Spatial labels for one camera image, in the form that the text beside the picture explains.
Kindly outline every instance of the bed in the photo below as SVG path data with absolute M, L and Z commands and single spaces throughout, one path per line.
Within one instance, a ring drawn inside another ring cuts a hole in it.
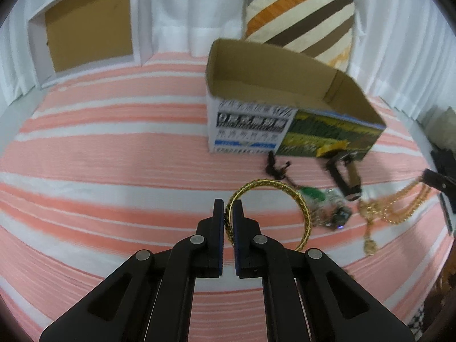
M 61 83 L 0 160 L 0 294 L 22 328 L 41 332 L 139 249 L 159 252 L 195 232 L 244 183 L 267 177 L 264 155 L 210 154 L 205 58 L 156 54 L 146 65 Z M 370 98 L 387 130 L 359 163 L 363 197 L 391 194 L 428 167 L 395 113 Z M 334 182 L 313 158 L 291 161 L 298 184 Z M 407 199 L 417 194 L 411 192 Z M 302 217 L 274 190 L 243 197 L 246 216 L 294 248 Z M 434 284 L 453 238 L 437 192 L 398 226 L 376 222 L 379 251 L 363 252 L 365 221 L 318 227 L 307 248 L 324 250 L 408 322 Z M 260 280 L 239 280 L 225 238 L 223 276 L 197 280 L 190 341 L 266 341 Z

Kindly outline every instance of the box flap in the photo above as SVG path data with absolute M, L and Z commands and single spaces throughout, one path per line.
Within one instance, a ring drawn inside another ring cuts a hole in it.
M 275 45 L 214 41 L 206 81 L 210 93 L 225 100 L 332 111 L 386 128 L 350 76 Z
M 225 39 L 214 42 L 206 72 L 209 90 L 217 97 L 291 107 L 311 103 L 322 110 L 328 109 L 321 101 L 336 73 L 317 60 L 278 46 Z

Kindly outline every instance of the open cardboard box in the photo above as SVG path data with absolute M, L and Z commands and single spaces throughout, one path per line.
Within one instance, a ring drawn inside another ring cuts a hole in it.
M 211 151 L 319 156 L 345 145 L 362 158 L 386 128 L 351 77 L 278 46 L 216 40 L 206 81 Z

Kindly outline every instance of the bracelet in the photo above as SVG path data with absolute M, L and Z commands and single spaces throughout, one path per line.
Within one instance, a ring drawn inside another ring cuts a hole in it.
M 233 240 L 233 226 L 231 224 L 231 216 L 232 216 L 232 211 L 233 211 L 233 203 L 236 199 L 239 199 L 239 197 L 248 192 L 249 190 L 253 188 L 257 188 L 259 186 L 272 186 L 276 189 L 282 190 L 286 194 L 288 194 L 293 200 L 299 205 L 299 208 L 301 209 L 302 216 L 304 219 L 304 232 L 302 233 L 302 238 L 299 243 L 299 245 L 296 247 L 296 251 L 302 251 L 304 246 L 306 245 L 307 241 L 309 240 L 309 237 L 311 235 L 311 214 L 309 212 L 309 208 L 307 207 L 306 202 L 302 198 L 301 194 L 298 193 L 295 189 L 293 189 L 291 186 L 284 184 L 283 182 L 276 181 L 276 180 L 271 180 L 271 179 L 259 179 L 259 180 L 254 180 L 251 181 L 247 184 L 245 184 L 243 187 L 241 187 L 239 190 L 234 192 L 234 194 L 231 196 L 231 198 L 228 201 L 228 204 L 225 208 L 225 230 L 228 236 L 228 240 L 232 245 L 234 245 L 234 240 Z

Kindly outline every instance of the pillow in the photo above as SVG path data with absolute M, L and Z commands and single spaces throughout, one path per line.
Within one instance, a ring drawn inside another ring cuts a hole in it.
M 353 0 L 247 0 L 246 40 L 275 44 L 345 71 Z

